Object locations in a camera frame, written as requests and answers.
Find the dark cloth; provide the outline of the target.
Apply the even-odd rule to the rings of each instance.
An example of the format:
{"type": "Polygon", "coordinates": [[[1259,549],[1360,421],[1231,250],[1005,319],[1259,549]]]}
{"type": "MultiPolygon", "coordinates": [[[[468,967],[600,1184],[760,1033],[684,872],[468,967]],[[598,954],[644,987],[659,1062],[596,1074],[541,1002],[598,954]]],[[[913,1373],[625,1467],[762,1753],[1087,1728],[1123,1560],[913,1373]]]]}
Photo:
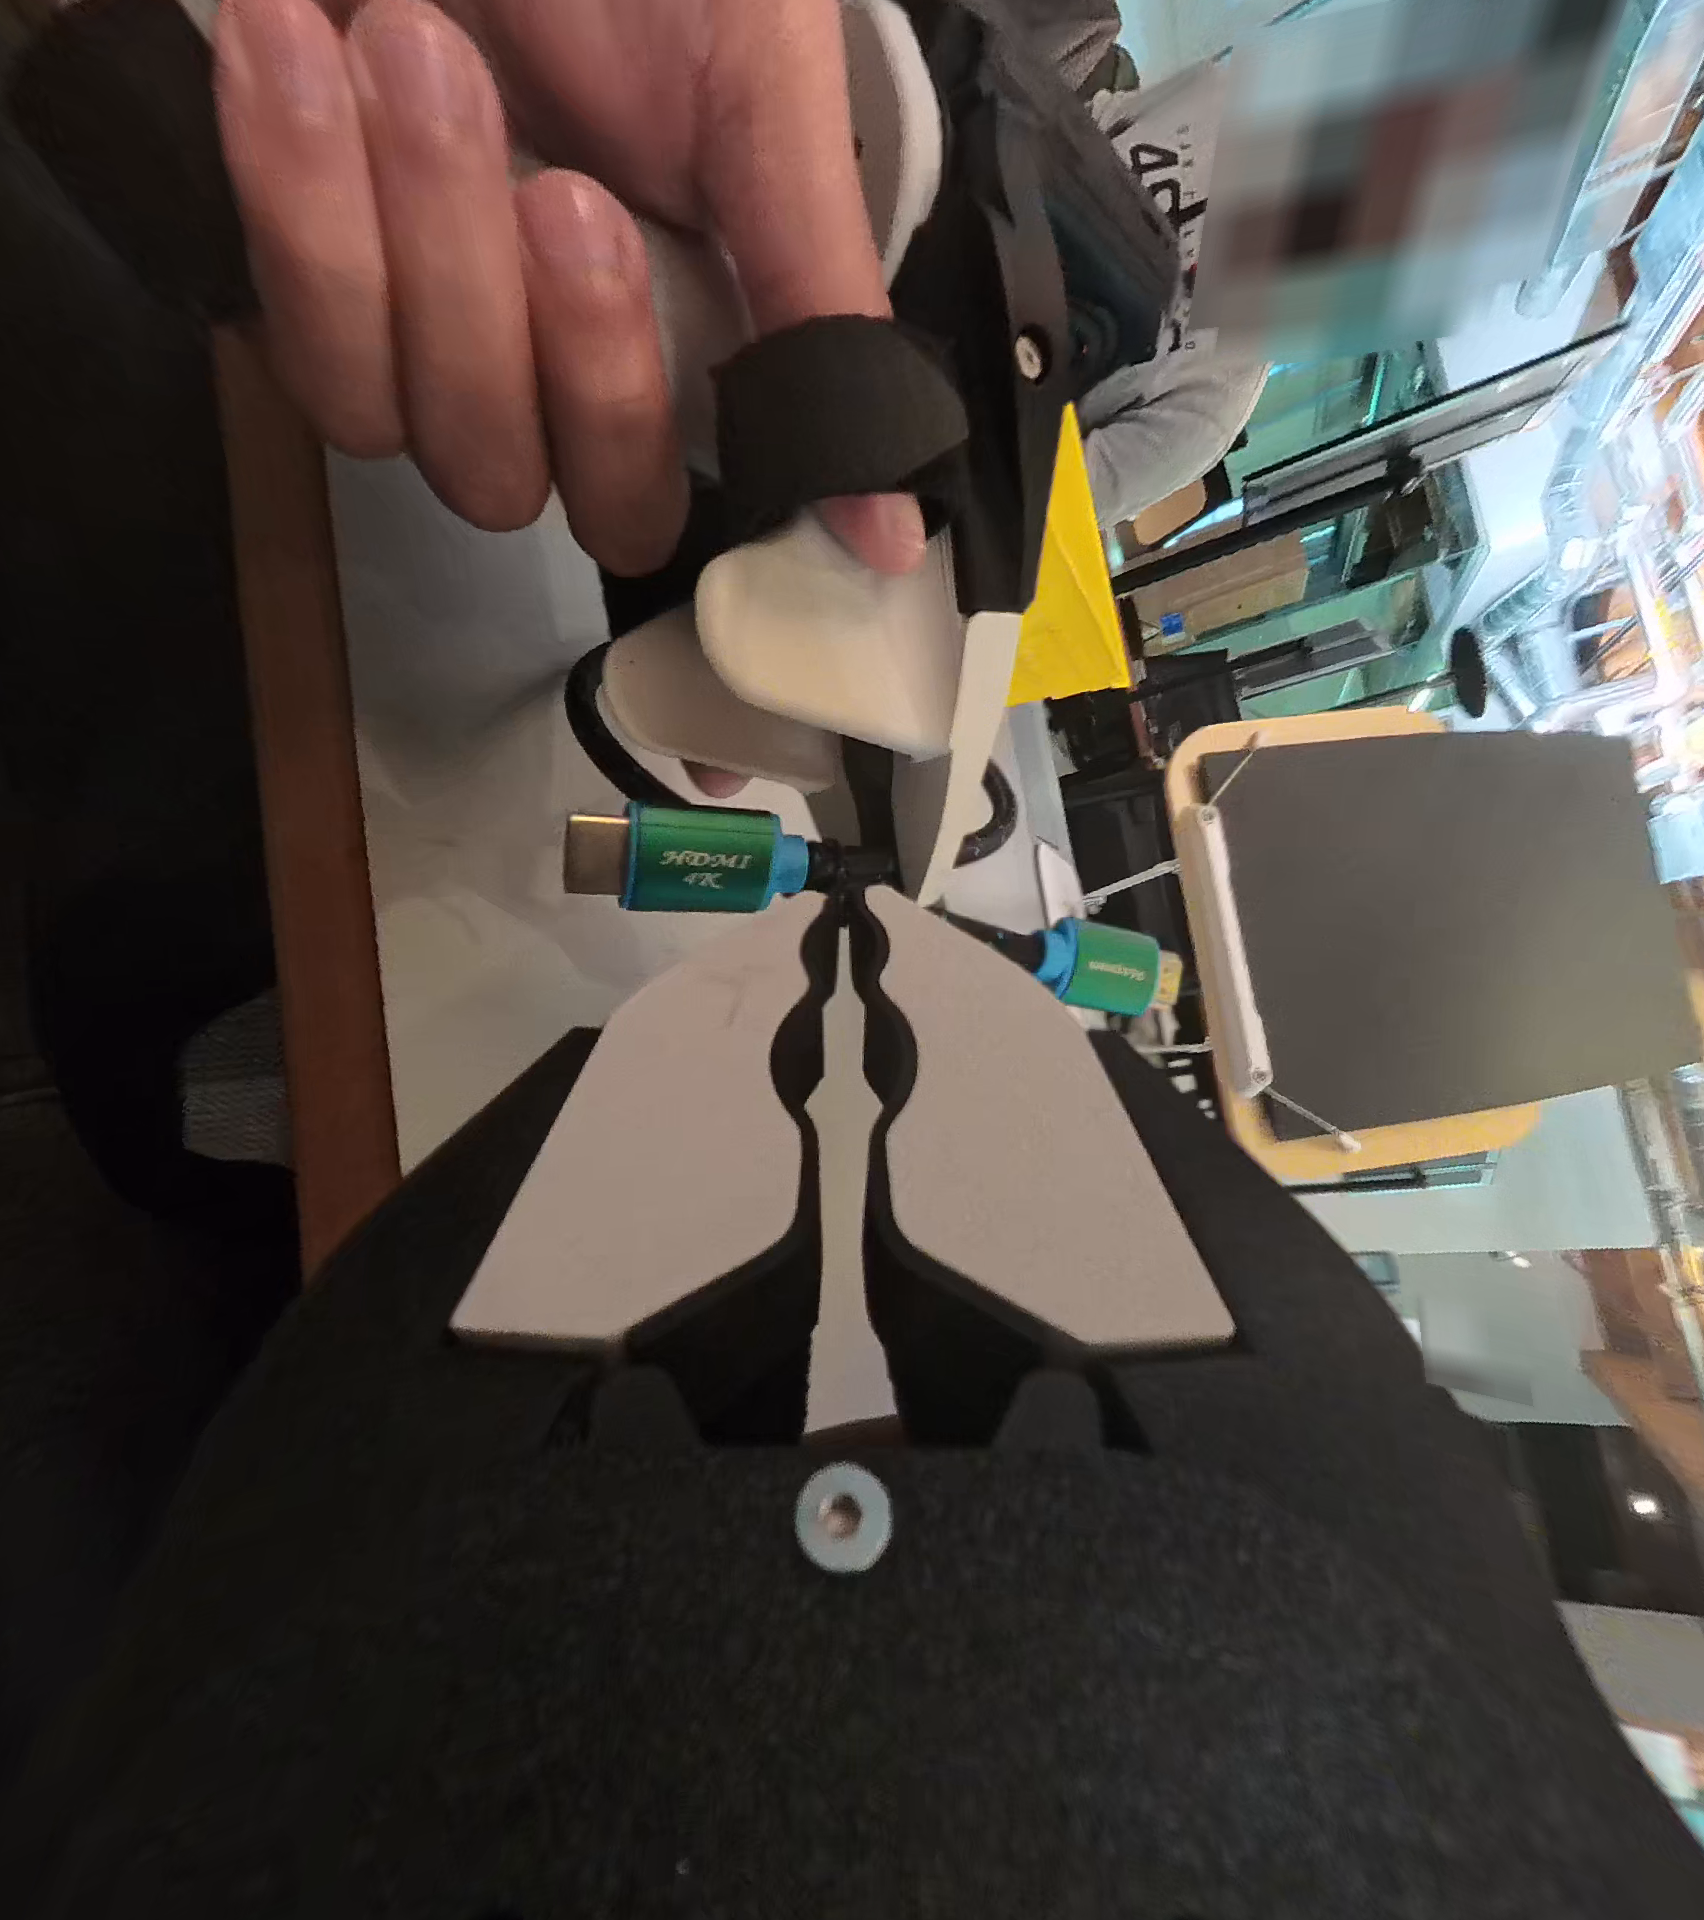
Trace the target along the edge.
{"type": "Polygon", "coordinates": [[[187,1151],[272,987],[210,346],[6,111],[0,16],[0,1813],[290,1303],[287,1173],[187,1151]]]}

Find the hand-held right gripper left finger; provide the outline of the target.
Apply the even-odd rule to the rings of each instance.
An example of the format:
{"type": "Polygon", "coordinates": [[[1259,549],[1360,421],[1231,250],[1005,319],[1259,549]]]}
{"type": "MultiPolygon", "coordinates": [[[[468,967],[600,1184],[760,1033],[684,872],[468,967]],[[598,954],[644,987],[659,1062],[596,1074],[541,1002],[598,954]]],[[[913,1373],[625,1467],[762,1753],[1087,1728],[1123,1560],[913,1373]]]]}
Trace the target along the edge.
{"type": "Polygon", "coordinates": [[[664,1374],[705,1438],[807,1424],[823,1307],[824,1007],[841,912],[733,922],[595,1037],[451,1318],[468,1344],[664,1374]]]}

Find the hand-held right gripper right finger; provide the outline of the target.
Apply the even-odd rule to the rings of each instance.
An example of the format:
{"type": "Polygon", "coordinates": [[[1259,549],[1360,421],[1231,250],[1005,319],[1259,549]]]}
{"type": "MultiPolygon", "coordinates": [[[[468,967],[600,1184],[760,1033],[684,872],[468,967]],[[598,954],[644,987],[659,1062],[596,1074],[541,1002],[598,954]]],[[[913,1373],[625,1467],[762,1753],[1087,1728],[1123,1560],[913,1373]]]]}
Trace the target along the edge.
{"type": "Polygon", "coordinates": [[[1233,1313],[1077,1013],[897,890],[849,937],[878,1101],[864,1309],[908,1441],[988,1447],[1034,1377],[1107,1413],[1118,1369],[1226,1352],[1233,1313]]]}

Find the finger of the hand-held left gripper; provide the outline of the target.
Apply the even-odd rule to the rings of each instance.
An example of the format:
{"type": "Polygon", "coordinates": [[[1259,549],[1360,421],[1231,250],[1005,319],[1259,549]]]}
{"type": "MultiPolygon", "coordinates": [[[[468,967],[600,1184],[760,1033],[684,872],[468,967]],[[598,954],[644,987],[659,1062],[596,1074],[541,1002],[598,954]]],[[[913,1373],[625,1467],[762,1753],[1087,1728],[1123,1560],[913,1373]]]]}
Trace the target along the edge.
{"type": "Polygon", "coordinates": [[[980,612],[962,635],[951,740],[917,764],[917,902],[939,905],[966,849],[999,819],[993,750],[1009,709],[1023,616],[980,612]]]}

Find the person's left hand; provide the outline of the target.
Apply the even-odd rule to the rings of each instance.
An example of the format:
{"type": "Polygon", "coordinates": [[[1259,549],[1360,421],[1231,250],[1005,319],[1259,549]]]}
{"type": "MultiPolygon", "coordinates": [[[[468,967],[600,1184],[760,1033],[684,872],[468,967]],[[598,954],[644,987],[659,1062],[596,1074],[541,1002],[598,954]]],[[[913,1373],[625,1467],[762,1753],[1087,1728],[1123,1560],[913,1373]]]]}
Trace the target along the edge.
{"type": "Polygon", "coordinates": [[[280,385],[485,533],[557,495],[606,573],[673,558],[640,221],[712,236],[762,335],[891,315],[841,5],[230,2],[212,48],[280,385]]]}

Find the braided cable green plugs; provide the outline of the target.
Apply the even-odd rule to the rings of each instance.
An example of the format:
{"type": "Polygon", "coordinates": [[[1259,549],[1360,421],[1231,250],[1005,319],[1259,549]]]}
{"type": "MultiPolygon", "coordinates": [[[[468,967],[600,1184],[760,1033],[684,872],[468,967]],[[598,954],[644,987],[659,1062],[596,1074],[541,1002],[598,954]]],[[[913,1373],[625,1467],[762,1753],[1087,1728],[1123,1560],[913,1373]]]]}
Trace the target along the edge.
{"type": "MultiPolygon", "coordinates": [[[[629,915],[757,916],[783,900],[855,897],[899,876],[886,853],[808,838],[773,812],[629,798],[620,812],[576,812],[560,843],[566,897],[629,915]]],[[[1170,1013],[1184,960],[1150,935],[1065,916],[1036,930],[935,915],[1033,977],[1060,1005],[1110,1021],[1170,1013]]]]}

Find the yellow plastic bin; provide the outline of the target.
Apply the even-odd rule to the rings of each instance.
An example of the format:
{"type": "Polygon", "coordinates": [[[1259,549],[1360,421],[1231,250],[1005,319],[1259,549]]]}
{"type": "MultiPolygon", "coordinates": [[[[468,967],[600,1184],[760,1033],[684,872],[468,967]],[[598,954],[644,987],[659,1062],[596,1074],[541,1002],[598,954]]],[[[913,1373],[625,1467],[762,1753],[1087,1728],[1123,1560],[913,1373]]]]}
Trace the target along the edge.
{"type": "Polygon", "coordinates": [[[1079,413],[1059,418],[1033,603],[1020,619],[1009,709],[1130,691],[1130,655],[1085,459],[1079,413]]]}

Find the white board stand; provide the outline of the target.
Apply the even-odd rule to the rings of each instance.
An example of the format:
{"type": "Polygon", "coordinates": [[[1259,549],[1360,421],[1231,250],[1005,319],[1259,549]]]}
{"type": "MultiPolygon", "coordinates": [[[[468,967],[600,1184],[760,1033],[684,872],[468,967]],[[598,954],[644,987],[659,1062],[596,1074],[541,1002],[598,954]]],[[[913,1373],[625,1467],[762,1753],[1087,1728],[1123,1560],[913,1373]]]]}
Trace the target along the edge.
{"type": "Polygon", "coordinates": [[[1208,1060],[1218,1112],[1236,1141],[1259,1161],[1279,1151],[1307,1151],[1298,1176],[1324,1180],[1332,1170],[1357,1173],[1368,1143],[1283,1095],[1272,1044],[1256,1005],[1252,967],[1235,893],[1225,828],[1225,798],[1261,750],[1298,730],[1288,723],[1228,723],[1195,733],[1164,770],[1164,812],[1174,854],[1105,886],[1079,880],[1060,902],[1093,919],[1108,900],[1160,878],[1176,878],[1195,943],[1195,969],[1208,1033],[1208,1060]]]}

